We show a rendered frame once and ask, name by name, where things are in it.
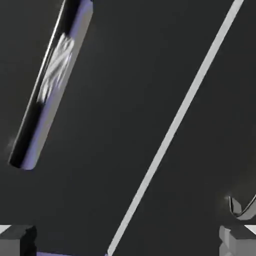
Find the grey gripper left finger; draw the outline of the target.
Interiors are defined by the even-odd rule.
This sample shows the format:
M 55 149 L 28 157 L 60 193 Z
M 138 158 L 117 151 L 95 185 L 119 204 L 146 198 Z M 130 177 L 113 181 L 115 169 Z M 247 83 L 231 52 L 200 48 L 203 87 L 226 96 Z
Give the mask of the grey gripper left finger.
M 0 256 L 37 256 L 35 225 L 0 225 Z

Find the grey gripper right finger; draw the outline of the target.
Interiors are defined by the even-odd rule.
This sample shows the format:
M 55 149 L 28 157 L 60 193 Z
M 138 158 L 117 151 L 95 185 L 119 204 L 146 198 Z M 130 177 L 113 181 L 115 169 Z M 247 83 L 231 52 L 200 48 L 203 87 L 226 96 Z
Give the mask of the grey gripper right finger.
M 219 228 L 218 256 L 256 256 L 256 234 L 244 225 Z

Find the dark grey cabinet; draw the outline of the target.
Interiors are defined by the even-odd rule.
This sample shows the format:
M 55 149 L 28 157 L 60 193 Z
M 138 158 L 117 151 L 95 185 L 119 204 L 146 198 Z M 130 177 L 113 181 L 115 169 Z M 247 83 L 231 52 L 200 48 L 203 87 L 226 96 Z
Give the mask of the dark grey cabinet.
M 226 15 L 225 15 L 225 17 L 224 17 L 224 20 L 222 21 L 221 26 L 220 26 L 219 29 L 217 30 L 217 33 L 216 33 L 215 37 L 213 38 L 213 40 L 212 40 L 212 42 L 211 42 L 211 44 L 210 44 L 210 47 L 209 47 L 209 49 L 208 49 L 208 51 L 207 51 L 207 53 L 206 53 L 206 55 L 205 55 L 205 57 L 204 57 L 204 59 L 203 59 L 201 65 L 200 65 L 200 67 L 197 69 L 197 72 L 196 72 L 196 74 L 195 74 L 195 76 L 194 76 L 194 78 L 193 78 L 193 80 L 192 80 L 192 82 L 191 82 L 191 84 L 190 84 L 188 90 L 186 91 L 185 96 L 184 96 L 184 98 L 183 98 L 183 100 L 182 100 L 182 102 L 181 102 L 181 104 L 180 104 L 180 106 L 179 106 L 179 108 L 178 108 L 178 110 L 177 110 L 175 116 L 173 117 L 172 122 L 171 122 L 171 124 L 170 124 L 170 126 L 169 126 L 169 128 L 168 128 L 168 130 L 167 130 L 167 132 L 166 132 L 166 134 L 165 134 L 165 136 L 164 136 L 164 138 L 163 138 L 163 140 L 162 140 L 162 142 L 161 142 L 161 144 L 160 144 L 160 146 L 159 146 L 159 148 L 158 148 L 158 150 L 157 150 L 157 152 L 156 152 L 156 154 L 155 154 L 155 156 L 154 156 L 154 158 L 153 158 L 153 160 L 152 160 L 152 162 L 151 162 L 151 164 L 153 163 L 154 159 L 158 156 L 158 153 L 159 153 L 159 151 L 161 150 L 162 145 L 165 143 L 165 139 L 166 139 L 166 137 L 167 137 L 167 135 L 168 135 L 168 132 L 169 132 L 171 126 L 172 126 L 172 125 L 176 125 L 176 126 L 177 126 L 177 125 L 180 124 L 180 122 L 179 122 L 179 116 L 180 116 L 180 112 L 183 110 L 183 106 L 189 106 L 189 105 L 190 105 L 190 101 L 189 101 L 189 99 L 188 99 L 188 95 L 189 95 L 190 89 L 191 89 L 191 87 L 193 86 L 193 83 L 194 83 L 194 81 L 195 81 L 195 79 L 196 79 L 196 75 L 204 69 L 204 61 L 205 61 L 205 59 L 207 58 L 207 55 L 208 55 L 208 53 L 209 53 L 209 50 L 210 50 L 212 44 L 214 43 L 218 32 L 222 29 L 222 26 L 223 26 L 223 24 L 225 23 L 225 20 L 226 20 L 226 18 L 228 17 L 228 15 L 229 15 L 229 13 L 230 13 L 230 10 L 231 10 L 231 7 L 233 6 L 234 3 L 235 3 L 235 0 L 232 0 L 232 4 L 231 4 L 231 6 L 230 6 L 228 12 L 226 13 Z M 115 232 L 115 234 L 114 234 L 114 236 L 113 236 L 113 238 L 112 238 L 112 240 L 111 240 L 111 242 L 110 242 L 110 244 L 109 244 L 109 246 L 108 246 L 106 252 L 109 252 L 109 253 L 110 253 L 110 251 L 109 251 L 110 246 L 112 246 L 113 243 L 118 242 L 119 239 L 123 236 L 123 235 L 122 235 L 122 229 L 123 229 L 123 227 L 124 227 L 125 224 L 126 224 L 126 214 L 129 212 L 129 209 L 130 209 L 130 207 L 132 206 L 132 203 L 133 203 L 134 200 L 135 200 L 135 196 L 136 196 L 136 194 L 137 194 L 137 192 L 138 192 L 138 189 L 137 189 L 136 193 L 134 194 L 134 196 L 133 196 L 133 198 L 132 198 L 132 200 L 131 200 L 131 202 L 130 202 L 130 204 L 129 204 L 129 206 L 128 206 L 128 208 L 127 208 L 127 210 L 126 210 L 126 212 L 125 212 L 125 214 L 124 214 L 124 216 L 123 216 L 123 218 L 122 218 L 122 220 L 121 220 L 121 223 L 120 223 L 120 225 L 118 226 L 118 228 L 117 228 L 117 230 L 116 230 L 116 232 Z M 237 221 L 237 224 L 222 224 L 222 225 L 234 225 L 234 226 L 239 226 L 239 225 L 241 224 L 241 222 L 238 221 L 237 219 L 236 219 L 236 221 Z

